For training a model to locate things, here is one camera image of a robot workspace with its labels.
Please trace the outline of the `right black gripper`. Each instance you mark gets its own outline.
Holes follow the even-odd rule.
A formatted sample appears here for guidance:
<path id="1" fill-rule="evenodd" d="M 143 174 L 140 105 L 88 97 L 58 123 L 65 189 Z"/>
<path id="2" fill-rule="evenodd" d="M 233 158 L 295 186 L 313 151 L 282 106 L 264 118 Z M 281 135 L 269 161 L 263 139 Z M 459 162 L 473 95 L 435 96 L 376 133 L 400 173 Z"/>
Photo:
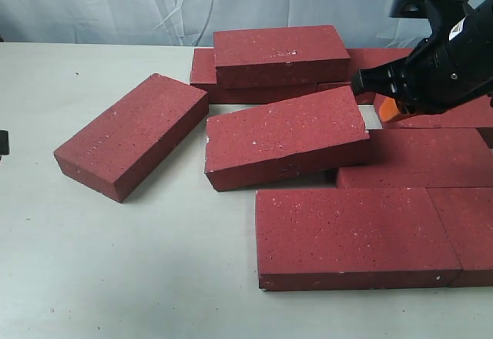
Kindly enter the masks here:
<path id="1" fill-rule="evenodd" d="M 354 96 L 374 92 L 383 123 L 442 113 L 492 90 L 492 0 L 472 9 L 466 2 L 426 0 L 432 34 L 406 59 L 359 69 L 350 80 Z"/>

